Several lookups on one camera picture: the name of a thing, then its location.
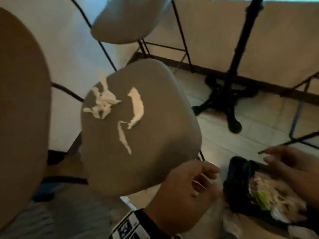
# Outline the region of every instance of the sleeve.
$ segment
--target sleeve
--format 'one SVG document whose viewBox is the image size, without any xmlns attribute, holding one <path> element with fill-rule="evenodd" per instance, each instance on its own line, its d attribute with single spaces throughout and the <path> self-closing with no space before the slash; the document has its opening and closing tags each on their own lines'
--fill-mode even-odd
<svg viewBox="0 0 319 239">
<path fill-rule="evenodd" d="M 109 239 L 170 239 L 144 213 L 143 209 L 129 212 L 112 230 Z"/>
</svg>

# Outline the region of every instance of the round chair seat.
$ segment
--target round chair seat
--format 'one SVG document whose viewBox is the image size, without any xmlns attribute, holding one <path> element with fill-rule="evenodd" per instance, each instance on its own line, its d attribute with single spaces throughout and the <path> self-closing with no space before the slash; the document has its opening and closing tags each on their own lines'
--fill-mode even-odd
<svg viewBox="0 0 319 239">
<path fill-rule="evenodd" d="M 92 36 L 110 44 L 145 38 L 159 23 L 171 0 L 110 0 L 94 21 Z"/>
<path fill-rule="evenodd" d="M 123 196 L 161 183 L 169 171 L 197 159 L 202 144 L 200 128 L 175 77 L 162 62 L 139 60 L 107 78 L 109 90 L 122 102 L 104 119 L 82 112 L 81 159 L 89 185 L 109 196 Z M 96 87 L 102 91 L 101 83 Z M 119 141 L 117 122 L 133 118 L 135 87 L 144 104 L 144 116 L 130 130 L 122 124 L 132 150 Z M 95 106 L 89 92 L 82 108 Z"/>
<path fill-rule="evenodd" d="M 47 161 L 51 82 L 39 45 L 0 8 L 0 229 L 27 205 Z"/>
</svg>

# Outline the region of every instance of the beige wall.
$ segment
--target beige wall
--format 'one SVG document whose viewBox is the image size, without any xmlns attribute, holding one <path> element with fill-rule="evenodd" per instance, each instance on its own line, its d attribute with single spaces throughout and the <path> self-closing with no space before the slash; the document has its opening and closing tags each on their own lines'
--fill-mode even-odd
<svg viewBox="0 0 319 239">
<path fill-rule="evenodd" d="M 248 4 L 235 0 L 176 0 L 194 64 L 227 71 Z M 172 7 L 146 40 L 183 47 Z M 319 3 L 266 2 L 239 75 L 291 87 L 317 70 Z M 311 91 L 319 94 L 319 82 L 313 83 Z"/>
<path fill-rule="evenodd" d="M 106 0 L 77 0 L 90 21 Z M 98 43 L 70 0 L 0 0 L 33 33 L 48 63 L 52 81 L 84 97 L 100 75 L 113 72 Z M 118 68 L 123 67 L 136 44 L 105 44 Z M 50 149 L 67 151 L 81 131 L 80 102 L 52 88 Z"/>
</svg>

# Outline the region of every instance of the green vegetable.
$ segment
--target green vegetable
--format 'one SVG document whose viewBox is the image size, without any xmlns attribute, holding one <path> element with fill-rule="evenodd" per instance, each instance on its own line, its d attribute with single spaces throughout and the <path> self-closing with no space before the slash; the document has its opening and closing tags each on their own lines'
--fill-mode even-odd
<svg viewBox="0 0 319 239">
<path fill-rule="evenodd" d="M 255 194 L 255 198 L 256 198 L 258 205 L 260 206 L 260 208 L 263 211 L 270 210 L 270 205 L 268 203 L 266 194 L 264 192 L 257 191 L 257 193 Z"/>
</svg>

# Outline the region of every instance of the hand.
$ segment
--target hand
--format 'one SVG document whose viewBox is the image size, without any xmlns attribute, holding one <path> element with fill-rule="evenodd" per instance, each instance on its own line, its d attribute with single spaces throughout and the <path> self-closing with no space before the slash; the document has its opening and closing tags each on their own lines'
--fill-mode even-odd
<svg viewBox="0 0 319 239">
<path fill-rule="evenodd" d="M 190 230 L 222 195 L 222 186 L 211 184 L 202 174 L 216 179 L 219 172 L 207 162 L 180 165 L 169 173 L 144 212 L 169 236 Z"/>
<path fill-rule="evenodd" d="M 269 169 L 319 211 L 319 159 L 287 146 L 268 148 L 265 153 L 270 155 L 264 158 Z"/>
</svg>

